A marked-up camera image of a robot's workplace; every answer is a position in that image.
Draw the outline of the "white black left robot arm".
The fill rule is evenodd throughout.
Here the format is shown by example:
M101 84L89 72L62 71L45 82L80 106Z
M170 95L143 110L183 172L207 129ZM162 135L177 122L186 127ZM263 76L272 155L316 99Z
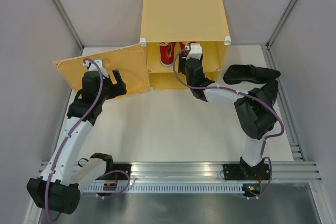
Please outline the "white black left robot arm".
M102 112L103 103L126 94L126 84L118 70L113 70L116 83L103 70L87 71L82 88L69 106L63 140L38 178L31 178L27 190L37 207L45 210L48 221L55 222L51 212L72 214L81 194L96 179L108 180L118 174L111 155L94 153L87 163L73 172L81 147Z

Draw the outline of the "yellow cabinet door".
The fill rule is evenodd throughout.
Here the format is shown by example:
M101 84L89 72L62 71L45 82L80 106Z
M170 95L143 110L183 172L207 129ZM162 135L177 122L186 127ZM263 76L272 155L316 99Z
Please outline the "yellow cabinet door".
M103 67L113 84L116 84L117 80L112 72L118 70L126 85L125 97L150 90L145 53L139 44L126 47L89 47L83 50L81 56L53 62L74 92L82 88L82 77L88 71L88 68L83 65L84 58L102 60Z

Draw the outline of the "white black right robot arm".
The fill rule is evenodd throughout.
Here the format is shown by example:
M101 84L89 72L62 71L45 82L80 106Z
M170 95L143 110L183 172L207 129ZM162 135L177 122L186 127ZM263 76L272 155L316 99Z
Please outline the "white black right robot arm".
M245 148L238 164L223 167L226 180L270 179L271 164L265 163L263 156L266 141L272 138L270 133L281 119L274 110L277 99L276 70L259 68L252 65L232 65L224 74L227 84L239 84L247 81L262 84L261 88L250 91L238 91L220 86L205 76L203 57L192 58L185 52L178 53L173 68L176 76L185 75L181 84L188 87L193 96L204 102L221 103L235 110L242 131L246 135Z

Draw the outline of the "red canvas sneaker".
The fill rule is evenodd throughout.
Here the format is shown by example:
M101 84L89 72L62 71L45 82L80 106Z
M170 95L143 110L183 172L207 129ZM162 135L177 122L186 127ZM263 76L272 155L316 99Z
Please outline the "red canvas sneaker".
M176 42L160 42L158 43L160 49L160 62L164 67L172 65L174 60L174 50Z
M180 44L180 50L183 50L180 52L180 55L186 57L190 51L190 45L191 45L191 41L183 41L183 42L179 42Z

